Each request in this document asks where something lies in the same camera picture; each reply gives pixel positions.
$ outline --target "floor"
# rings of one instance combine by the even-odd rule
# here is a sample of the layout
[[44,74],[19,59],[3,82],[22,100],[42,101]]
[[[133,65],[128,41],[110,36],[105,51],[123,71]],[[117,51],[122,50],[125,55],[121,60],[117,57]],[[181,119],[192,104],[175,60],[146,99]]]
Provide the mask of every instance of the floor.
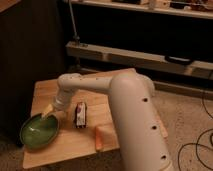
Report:
[[[213,128],[211,119],[200,98],[156,91],[154,104],[169,133],[166,142],[176,170],[177,156],[180,147],[186,143],[195,143],[198,136],[205,130]],[[205,101],[206,107],[213,115],[213,101]],[[210,146],[210,133],[205,134],[200,144]],[[199,148],[199,156],[209,167],[213,167],[212,151]],[[15,147],[5,137],[0,136],[0,171],[21,171],[23,149]],[[195,146],[186,146],[180,155],[182,171],[207,171],[198,162]],[[49,166],[28,169],[29,171],[122,171],[122,159],[119,150],[86,156],[72,161],[64,161]]]

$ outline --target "wooden table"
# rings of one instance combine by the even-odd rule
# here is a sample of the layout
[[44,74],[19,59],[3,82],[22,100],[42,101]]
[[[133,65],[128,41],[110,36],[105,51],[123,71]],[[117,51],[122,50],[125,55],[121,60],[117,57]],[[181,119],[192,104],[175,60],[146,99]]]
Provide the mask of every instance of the wooden table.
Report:
[[0,0],[0,13],[17,4],[21,0]]
[[[85,75],[85,77],[111,76],[120,72],[135,72],[135,70],[124,69],[101,72]],[[57,80],[37,82],[31,114],[41,113],[52,102],[57,89]],[[85,129],[76,129],[72,124],[76,104],[80,101],[86,102],[88,107],[87,128]],[[72,99],[67,116],[59,114],[57,117],[60,123],[58,136],[51,144],[43,149],[34,151],[25,149],[23,161],[25,169],[97,153],[95,150],[95,126],[99,126],[103,141],[103,151],[119,148],[106,95],[78,90]],[[162,135],[166,137],[167,131],[159,116],[156,117],[159,120]]]

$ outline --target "green bowl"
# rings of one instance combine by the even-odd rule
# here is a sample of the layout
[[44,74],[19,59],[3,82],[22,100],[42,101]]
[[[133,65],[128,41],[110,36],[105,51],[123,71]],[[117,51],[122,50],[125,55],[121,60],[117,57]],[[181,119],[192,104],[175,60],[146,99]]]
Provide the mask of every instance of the green bowl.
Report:
[[23,124],[20,140],[28,149],[38,149],[52,142],[58,130],[58,120],[54,115],[42,119],[41,114],[37,114]]

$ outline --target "cable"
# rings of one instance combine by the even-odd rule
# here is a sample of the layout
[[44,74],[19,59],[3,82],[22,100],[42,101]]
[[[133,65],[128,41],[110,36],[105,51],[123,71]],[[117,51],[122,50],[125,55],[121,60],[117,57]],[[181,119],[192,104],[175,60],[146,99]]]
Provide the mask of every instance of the cable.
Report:
[[[213,74],[213,70],[210,71],[207,80],[210,80],[210,79],[211,79],[212,74]],[[208,109],[207,109],[207,107],[206,107],[206,105],[205,105],[205,94],[206,94],[206,89],[207,89],[207,86],[203,89],[202,98],[201,98],[201,100],[202,100],[202,105],[203,105],[203,108],[205,109],[206,114],[207,114],[208,116],[210,116],[210,117],[213,119],[213,115],[208,111]],[[200,139],[202,138],[202,136],[205,135],[205,134],[208,133],[208,132],[212,132],[212,133],[210,134],[210,136],[209,136],[209,141],[210,141],[210,144],[211,144],[212,148],[210,148],[210,147],[208,147],[208,146],[206,146],[206,145],[203,145],[203,144],[199,144],[199,141],[200,141]],[[182,147],[181,147],[181,148],[179,149],[179,151],[178,151],[178,169],[179,169],[180,171],[181,171],[181,166],[180,166],[180,154],[181,154],[182,150],[183,150],[186,146],[189,146],[189,145],[195,146],[195,152],[196,152],[196,157],[197,157],[198,161],[199,161],[205,168],[207,168],[207,169],[213,171],[213,168],[210,167],[210,166],[208,166],[207,164],[205,164],[204,161],[200,158],[199,153],[198,153],[198,146],[203,147],[203,148],[206,148],[206,149],[208,149],[208,150],[210,150],[210,151],[213,151],[213,129],[208,129],[208,130],[202,132],[202,133],[199,135],[199,137],[198,137],[196,143],[187,143],[187,144],[182,145]]]
[[186,146],[189,146],[189,145],[193,145],[193,146],[195,145],[196,147],[197,147],[197,146],[200,146],[200,147],[203,147],[203,148],[206,148],[206,149],[208,149],[208,150],[213,151],[213,149],[211,149],[210,147],[205,146],[205,145],[203,145],[203,144],[198,144],[198,143],[187,143],[187,144],[184,144],[184,145],[180,148],[180,150],[178,151],[178,169],[179,169],[180,171],[182,171],[182,170],[181,170],[181,167],[180,167],[180,154],[181,154],[182,150],[183,150]]
[[199,156],[199,154],[198,154],[198,148],[197,148],[198,145],[197,145],[197,144],[199,144],[199,141],[200,141],[201,137],[202,137],[204,134],[206,134],[206,133],[208,133],[208,132],[211,132],[211,131],[213,131],[213,129],[208,129],[208,130],[204,131],[202,134],[200,134],[200,136],[199,136],[198,139],[197,139],[196,146],[195,146],[195,149],[196,149],[196,156],[197,156],[198,161],[199,161],[205,168],[207,168],[207,169],[209,169],[209,170],[213,170],[213,168],[210,167],[210,166],[208,166],[208,165],[206,165],[206,164],[201,160],[201,158],[200,158],[200,156]]
[[[210,71],[207,80],[210,80],[212,74],[213,74],[213,70]],[[212,114],[208,111],[208,109],[207,109],[207,107],[206,107],[206,104],[205,104],[205,95],[206,95],[206,90],[207,90],[207,88],[208,88],[208,86],[206,86],[206,87],[203,89],[203,93],[202,93],[202,105],[203,105],[203,108],[204,108],[204,110],[206,111],[207,115],[209,115],[209,117],[211,117],[211,118],[213,119]]]

